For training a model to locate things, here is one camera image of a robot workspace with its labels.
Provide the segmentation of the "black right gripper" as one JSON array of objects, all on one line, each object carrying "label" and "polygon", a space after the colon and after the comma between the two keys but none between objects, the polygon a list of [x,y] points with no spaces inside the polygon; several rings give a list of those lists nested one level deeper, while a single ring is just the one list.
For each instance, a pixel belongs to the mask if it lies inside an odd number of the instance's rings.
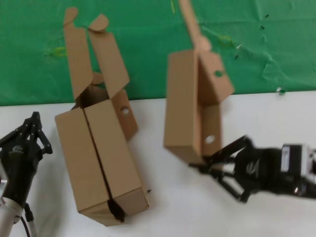
[{"label": "black right gripper", "polygon": [[[240,152],[235,157],[234,175],[212,169],[216,164],[233,162],[232,154],[238,151]],[[213,155],[203,156],[204,163],[190,163],[189,167],[197,168],[201,174],[210,175],[237,201],[247,203],[247,196],[261,191],[277,195],[293,194],[293,178],[287,177],[280,170],[281,155],[281,149],[252,147],[252,140],[245,135]],[[243,193],[239,193],[232,185],[226,182],[224,180],[225,177],[235,177],[236,181],[244,188]]]}]

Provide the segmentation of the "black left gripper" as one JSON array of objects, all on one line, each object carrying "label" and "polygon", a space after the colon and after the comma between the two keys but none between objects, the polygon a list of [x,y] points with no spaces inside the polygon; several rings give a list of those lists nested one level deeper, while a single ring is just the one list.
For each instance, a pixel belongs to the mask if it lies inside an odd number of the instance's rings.
[{"label": "black left gripper", "polygon": [[[24,141],[39,139],[36,143]],[[38,164],[44,154],[52,154],[51,143],[42,130],[40,113],[33,112],[23,124],[0,139],[0,160],[8,177],[4,197],[25,205]]]}]

